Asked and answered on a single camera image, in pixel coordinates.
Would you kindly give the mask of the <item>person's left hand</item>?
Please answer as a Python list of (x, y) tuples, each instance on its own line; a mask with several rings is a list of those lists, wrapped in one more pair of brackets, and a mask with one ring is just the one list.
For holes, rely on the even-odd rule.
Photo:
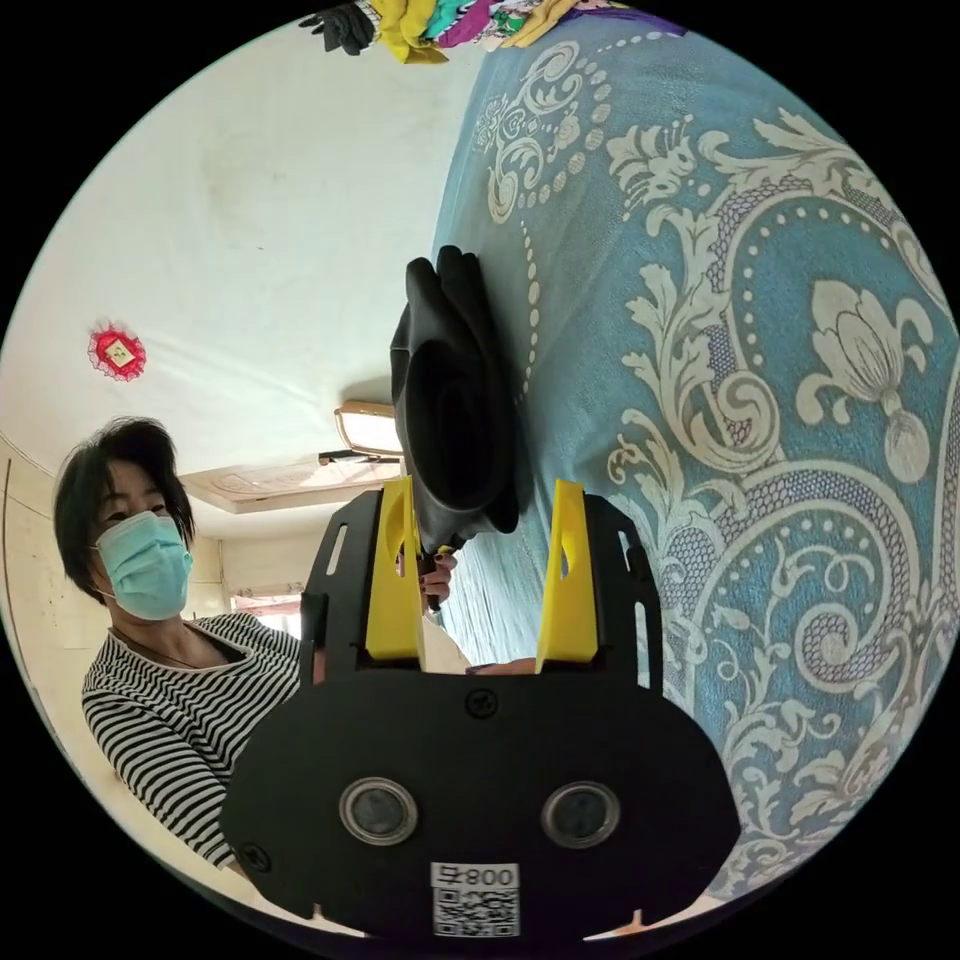
[(438, 553), (429, 564), (423, 560), (418, 577), (422, 610), (425, 615), (438, 612), (441, 605), (449, 598), (452, 575), (456, 566), (456, 556), (451, 552)]

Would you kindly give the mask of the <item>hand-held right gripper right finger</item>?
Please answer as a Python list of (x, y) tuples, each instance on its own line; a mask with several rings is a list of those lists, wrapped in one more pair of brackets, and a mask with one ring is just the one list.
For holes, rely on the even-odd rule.
[(559, 479), (554, 490), (536, 668), (586, 667), (598, 650), (584, 487)]

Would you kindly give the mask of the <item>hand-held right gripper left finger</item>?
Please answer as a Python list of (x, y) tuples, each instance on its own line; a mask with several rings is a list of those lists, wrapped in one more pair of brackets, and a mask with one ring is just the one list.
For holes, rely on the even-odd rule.
[(423, 613), (412, 478), (384, 485), (375, 533), (366, 653), (376, 663), (419, 663)]

